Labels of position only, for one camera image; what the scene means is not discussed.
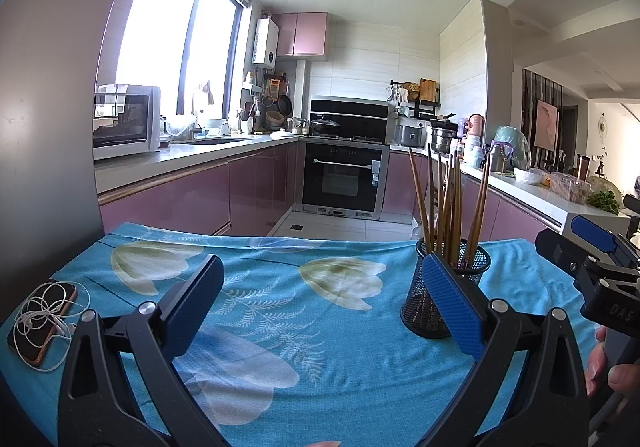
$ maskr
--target white countertop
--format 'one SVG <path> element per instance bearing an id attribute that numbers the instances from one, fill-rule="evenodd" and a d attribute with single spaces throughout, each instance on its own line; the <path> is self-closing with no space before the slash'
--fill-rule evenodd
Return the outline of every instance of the white countertop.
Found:
<path id="1" fill-rule="evenodd" d="M 246 138 L 245 141 L 220 145 L 196 144 L 202 140 L 217 140 L 220 136 L 193 140 L 194 144 L 172 143 L 157 152 L 133 154 L 98 160 L 95 162 L 95 186 L 98 194 L 130 185 L 140 180 L 159 176 L 185 167 L 229 158 L 234 155 L 256 151 L 274 145 L 295 142 L 299 137 L 272 140 L 267 136 L 231 135 L 228 138 Z"/>
<path id="2" fill-rule="evenodd" d="M 400 145 L 392 145 L 391 151 L 409 152 L 409 148 Z M 427 156 L 426 149 L 412 148 L 412 151 L 415 154 Z M 473 178 L 478 180 L 482 178 L 482 170 L 469 167 L 465 163 L 461 164 L 460 170 L 463 174 L 473 176 Z M 628 226 L 629 217 L 625 214 L 611 214 L 610 212 L 605 212 L 599 208 L 591 207 L 591 205 L 578 205 L 576 203 L 568 202 L 557 194 L 550 192 L 549 189 L 535 185 L 518 183 L 515 178 L 491 173 L 489 176 L 489 185 L 495 190 L 503 192 L 522 204 L 533 208 L 545 218 L 555 221 L 555 226 L 558 227 L 557 230 L 561 232 L 564 230 L 565 223 L 573 219 L 573 217 L 570 218 L 570 216 L 573 215 L 590 216 L 590 219 L 596 218 L 598 220 L 600 220 L 600 218 L 622 218 L 627 220 L 626 226 Z M 620 225 L 624 226 L 625 222 L 620 221 Z"/>

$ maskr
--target floor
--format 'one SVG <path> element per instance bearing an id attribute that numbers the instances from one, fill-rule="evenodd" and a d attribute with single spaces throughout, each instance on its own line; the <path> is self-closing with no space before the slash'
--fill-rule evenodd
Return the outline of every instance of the floor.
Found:
<path id="1" fill-rule="evenodd" d="M 292 212 L 274 236 L 334 241 L 407 241 L 411 225 Z"/>

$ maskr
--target sink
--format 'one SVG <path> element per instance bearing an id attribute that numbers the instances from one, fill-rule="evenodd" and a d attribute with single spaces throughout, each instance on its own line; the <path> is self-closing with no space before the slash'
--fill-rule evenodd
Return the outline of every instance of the sink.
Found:
<path id="1" fill-rule="evenodd" d="M 202 138 L 202 141 L 187 141 L 187 142 L 172 142 L 172 144 L 184 144 L 184 145 L 221 145 L 223 143 L 232 142 L 244 142 L 250 140 L 250 138 Z"/>

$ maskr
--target person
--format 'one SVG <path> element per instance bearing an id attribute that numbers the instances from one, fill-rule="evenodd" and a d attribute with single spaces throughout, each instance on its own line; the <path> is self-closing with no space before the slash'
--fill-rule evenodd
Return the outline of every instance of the person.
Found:
<path id="1" fill-rule="evenodd" d="M 607 336 L 607 329 L 604 326 L 598 326 L 595 334 L 598 343 L 589 354 L 587 369 L 584 372 L 588 396 L 598 388 L 597 380 L 607 366 L 607 357 L 604 353 L 604 339 Z M 625 397 L 630 397 L 640 386 L 640 366 L 634 364 L 613 366 L 607 373 L 607 382 L 614 391 L 622 393 Z"/>

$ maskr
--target white water heater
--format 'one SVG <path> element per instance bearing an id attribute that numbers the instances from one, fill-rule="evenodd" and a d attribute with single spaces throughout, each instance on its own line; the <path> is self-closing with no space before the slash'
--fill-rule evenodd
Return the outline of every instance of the white water heater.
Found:
<path id="1" fill-rule="evenodd" d="M 267 70 L 275 68 L 279 31 L 271 19 L 258 19 L 255 29 L 254 64 Z"/>

